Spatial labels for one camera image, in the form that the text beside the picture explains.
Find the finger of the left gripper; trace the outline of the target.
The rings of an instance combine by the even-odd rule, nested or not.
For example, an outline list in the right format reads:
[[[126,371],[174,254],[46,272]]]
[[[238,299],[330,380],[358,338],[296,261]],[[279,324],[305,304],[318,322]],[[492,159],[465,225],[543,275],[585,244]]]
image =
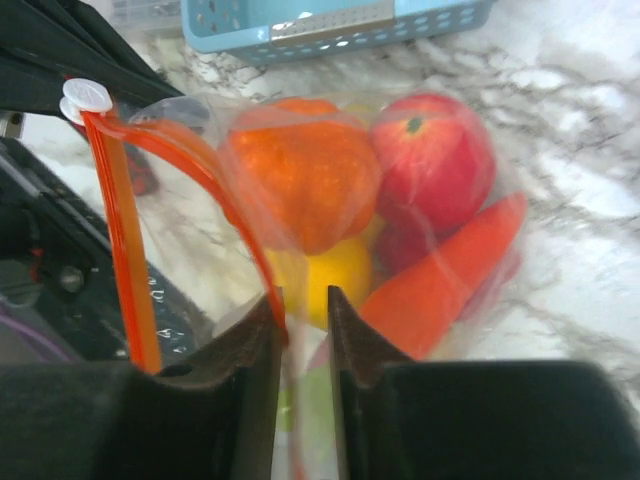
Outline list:
[[[3,1],[1,108],[58,116],[62,85],[71,78],[96,81],[134,107],[181,95],[92,6]]]

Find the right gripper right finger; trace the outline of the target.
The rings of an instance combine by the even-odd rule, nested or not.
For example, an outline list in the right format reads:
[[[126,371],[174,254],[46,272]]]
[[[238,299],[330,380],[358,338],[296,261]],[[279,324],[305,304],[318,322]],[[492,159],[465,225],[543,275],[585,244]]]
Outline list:
[[[635,479],[639,437],[604,371],[571,360],[412,361],[328,290],[342,479]]]

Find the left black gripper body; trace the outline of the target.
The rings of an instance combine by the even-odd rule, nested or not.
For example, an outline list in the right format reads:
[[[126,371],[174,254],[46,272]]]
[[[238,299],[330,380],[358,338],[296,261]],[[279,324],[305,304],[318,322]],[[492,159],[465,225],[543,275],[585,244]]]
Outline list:
[[[1,311],[44,357],[129,357],[105,221],[9,138],[1,141]]]

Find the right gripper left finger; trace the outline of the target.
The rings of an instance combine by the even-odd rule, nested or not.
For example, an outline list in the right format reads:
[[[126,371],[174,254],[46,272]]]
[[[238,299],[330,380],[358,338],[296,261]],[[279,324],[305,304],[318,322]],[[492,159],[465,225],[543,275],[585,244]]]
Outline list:
[[[150,375],[123,362],[1,370],[5,479],[267,479],[281,342],[257,299]]]

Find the orange carrot toy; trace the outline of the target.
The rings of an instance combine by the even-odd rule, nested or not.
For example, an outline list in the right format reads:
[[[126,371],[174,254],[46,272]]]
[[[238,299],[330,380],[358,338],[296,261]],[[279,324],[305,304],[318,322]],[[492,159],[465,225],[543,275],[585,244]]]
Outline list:
[[[361,318],[410,358],[426,358],[510,250],[527,210],[522,192],[486,208],[375,290],[359,309]]]

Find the round yellow lemon toy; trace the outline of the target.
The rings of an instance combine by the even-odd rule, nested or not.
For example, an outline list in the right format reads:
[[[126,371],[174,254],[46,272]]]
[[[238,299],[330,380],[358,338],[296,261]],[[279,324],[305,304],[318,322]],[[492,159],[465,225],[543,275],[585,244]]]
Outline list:
[[[372,288],[373,261],[366,242],[354,237],[330,250],[304,256],[297,251],[265,252],[282,289],[286,312],[328,329],[328,288],[340,288],[349,302],[360,306]]]

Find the red bell pepper toy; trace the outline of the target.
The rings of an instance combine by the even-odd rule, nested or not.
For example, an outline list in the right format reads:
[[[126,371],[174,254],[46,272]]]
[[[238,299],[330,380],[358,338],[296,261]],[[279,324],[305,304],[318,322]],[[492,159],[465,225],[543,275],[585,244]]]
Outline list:
[[[374,251],[381,265],[381,275],[390,278],[425,257],[429,253],[429,246],[420,235],[403,233],[393,226],[386,226],[376,239]],[[457,321],[472,321],[481,311],[491,310],[503,286],[518,272],[521,260],[519,251],[509,250],[466,303]]]

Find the clear zip top bag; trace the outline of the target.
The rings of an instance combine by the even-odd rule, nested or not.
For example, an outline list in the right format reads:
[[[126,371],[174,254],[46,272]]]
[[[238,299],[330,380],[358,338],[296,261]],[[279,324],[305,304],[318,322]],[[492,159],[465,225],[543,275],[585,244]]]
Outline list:
[[[201,97],[186,119],[175,97],[125,120],[95,81],[62,91],[96,164],[133,363],[161,365],[146,244],[225,315],[256,293],[275,309],[280,479],[337,475],[320,357],[329,288],[423,361],[505,277],[527,216],[479,117],[446,96]]]

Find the orange pumpkin toy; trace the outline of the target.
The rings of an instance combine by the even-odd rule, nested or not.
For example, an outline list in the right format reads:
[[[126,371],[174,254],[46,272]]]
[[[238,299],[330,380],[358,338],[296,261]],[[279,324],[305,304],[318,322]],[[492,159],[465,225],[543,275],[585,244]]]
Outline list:
[[[362,122],[323,99],[240,113],[220,149],[265,244],[316,255],[370,223],[382,169]]]

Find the red apple toy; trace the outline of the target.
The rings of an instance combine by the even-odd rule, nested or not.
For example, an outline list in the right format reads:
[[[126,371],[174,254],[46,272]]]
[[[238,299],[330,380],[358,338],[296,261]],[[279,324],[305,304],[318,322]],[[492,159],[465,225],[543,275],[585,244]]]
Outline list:
[[[421,93],[388,105],[369,138],[382,165],[378,213],[401,231],[448,233],[469,221],[493,188],[489,134],[463,103]]]

